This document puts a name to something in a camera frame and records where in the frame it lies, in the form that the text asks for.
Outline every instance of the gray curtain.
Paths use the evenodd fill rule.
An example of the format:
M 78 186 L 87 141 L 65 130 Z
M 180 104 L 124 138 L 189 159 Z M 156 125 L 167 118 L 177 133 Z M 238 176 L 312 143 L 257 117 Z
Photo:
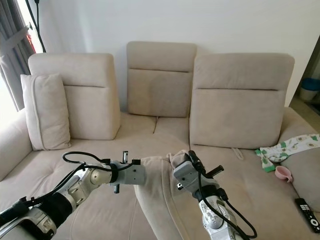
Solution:
M 0 0 L 0 74 L 15 107 L 24 108 L 20 75 L 29 75 L 28 58 L 34 50 L 28 39 L 15 0 Z

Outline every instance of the pink cup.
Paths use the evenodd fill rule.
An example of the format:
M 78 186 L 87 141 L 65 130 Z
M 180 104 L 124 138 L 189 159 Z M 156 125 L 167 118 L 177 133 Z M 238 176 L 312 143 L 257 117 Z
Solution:
M 276 177 L 278 179 L 288 179 L 288 183 L 292 182 L 293 181 L 293 178 L 291 176 L 291 172 L 288 168 L 286 168 L 285 166 L 277 166 L 275 168 L 275 172 L 274 174 L 276 175 Z

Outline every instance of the remote control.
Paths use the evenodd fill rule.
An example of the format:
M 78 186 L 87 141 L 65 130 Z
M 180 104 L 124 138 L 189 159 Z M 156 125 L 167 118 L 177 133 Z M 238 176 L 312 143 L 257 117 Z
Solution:
M 297 198 L 294 201 L 295 201 L 297 207 L 299 208 L 300 212 L 302 212 L 307 223 L 312 228 L 312 231 L 314 231 L 316 234 L 319 234 L 320 233 L 320 223 L 316 219 L 315 215 L 311 211 L 311 209 L 308 206 L 308 204 L 306 203 L 306 201 L 303 198 Z

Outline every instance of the patterned cloth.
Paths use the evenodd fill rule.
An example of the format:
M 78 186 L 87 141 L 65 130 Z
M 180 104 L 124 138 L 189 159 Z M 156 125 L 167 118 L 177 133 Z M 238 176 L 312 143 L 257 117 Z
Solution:
M 262 168 L 266 172 L 271 172 L 276 169 L 273 163 L 280 163 L 292 154 L 319 147 L 320 134 L 306 134 L 295 136 L 276 146 L 260 147 L 255 153 L 261 157 Z

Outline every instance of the white wall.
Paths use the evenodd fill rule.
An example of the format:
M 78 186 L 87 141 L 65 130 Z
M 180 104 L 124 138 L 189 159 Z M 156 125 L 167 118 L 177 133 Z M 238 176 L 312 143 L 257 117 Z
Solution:
M 288 105 L 320 33 L 319 0 L 41 0 L 39 6 L 47 52 L 114 55 L 122 109 L 129 41 L 190 42 L 198 54 L 289 53 L 295 67 Z

